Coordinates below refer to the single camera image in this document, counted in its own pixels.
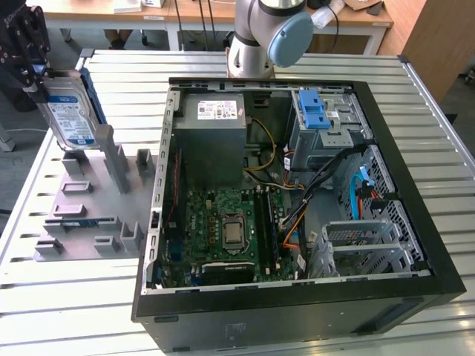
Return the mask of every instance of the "power supply label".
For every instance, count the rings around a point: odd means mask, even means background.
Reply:
[[[94,144],[86,112],[75,96],[50,96],[47,105],[64,139],[74,145]]]
[[[237,120],[235,100],[206,100],[198,103],[198,120]]]

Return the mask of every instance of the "motherboard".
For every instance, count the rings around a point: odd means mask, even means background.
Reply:
[[[292,279],[279,254],[279,189],[189,190],[185,239],[170,247],[176,287]]]

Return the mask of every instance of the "hard drive label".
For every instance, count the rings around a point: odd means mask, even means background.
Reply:
[[[67,141],[75,145],[94,144],[94,136],[84,117],[86,113],[75,96],[50,96],[47,105]]]

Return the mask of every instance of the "ram slot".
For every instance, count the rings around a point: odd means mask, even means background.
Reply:
[[[258,239],[259,266],[262,274],[275,271],[278,260],[277,231],[272,215],[272,205],[269,193],[254,192],[255,226]]]

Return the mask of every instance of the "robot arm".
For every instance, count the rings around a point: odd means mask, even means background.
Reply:
[[[40,7],[28,7],[25,3],[26,0],[2,1],[0,69],[10,84],[45,96],[40,85],[48,66],[46,53],[50,51],[45,17]]]
[[[235,37],[228,58],[230,75],[266,78],[272,75],[272,64],[295,64],[313,35],[305,4],[305,0],[236,1]]]

